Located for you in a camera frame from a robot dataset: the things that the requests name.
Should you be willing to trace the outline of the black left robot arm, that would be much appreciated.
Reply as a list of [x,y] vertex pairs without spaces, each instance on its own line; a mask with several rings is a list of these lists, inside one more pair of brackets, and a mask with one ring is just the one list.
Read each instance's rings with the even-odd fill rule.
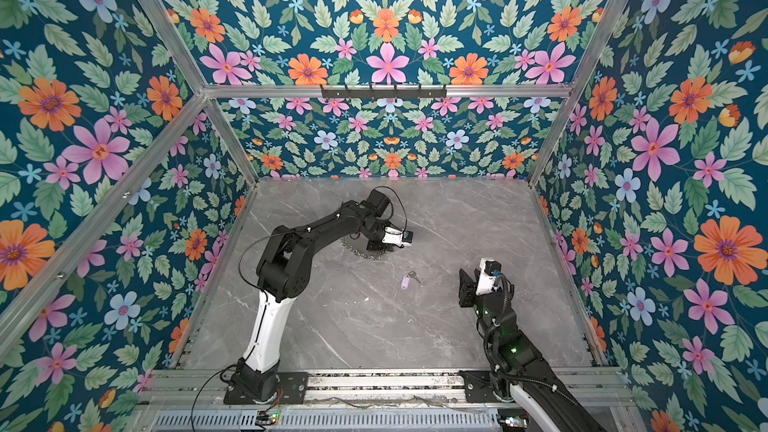
[[296,298],[307,288],[317,253],[346,236],[367,239],[368,252],[408,247],[413,232],[385,216],[392,204],[374,188],[362,201],[346,201],[338,209],[306,225],[278,226],[266,238],[255,266],[256,280],[246,283],[259,291],[259,308],[248,345],[227,380],[227,405],[268,404],[288,392],[278,373],[280,346]]

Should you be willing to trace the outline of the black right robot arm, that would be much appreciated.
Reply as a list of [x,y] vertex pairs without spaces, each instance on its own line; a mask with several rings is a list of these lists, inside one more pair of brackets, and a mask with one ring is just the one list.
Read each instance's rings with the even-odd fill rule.
[[504,412],[504,431],[522,431],[524,420],[542,431],[603,431],[605,428],[567,389],[542,352],[517,323],[512,306],[515,287],[495,270],[458,272],[458,301],[475,313],[475,329],[488,363],[486,371],[461,370],[469,403],[496,399],[524,412],[520,418]]

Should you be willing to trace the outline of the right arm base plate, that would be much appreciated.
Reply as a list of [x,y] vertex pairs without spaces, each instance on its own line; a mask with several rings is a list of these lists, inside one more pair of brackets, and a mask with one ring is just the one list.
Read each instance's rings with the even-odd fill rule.
[[468,403],[512,403],[514,401],[511,392],[513,386],[520,386],[523,390],[526,386],[543,388],[545,391],[551,390],[551,386],[546,382],[520,374],[460,370],[458,375],[463,380],[465,399]]

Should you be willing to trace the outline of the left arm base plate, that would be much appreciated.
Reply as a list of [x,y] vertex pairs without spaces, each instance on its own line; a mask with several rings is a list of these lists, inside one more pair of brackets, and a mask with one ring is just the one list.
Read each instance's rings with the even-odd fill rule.
[[226,405],[302,404],[308,390],[306,372],[258,373],[236,371],[230,378],[223,399]]

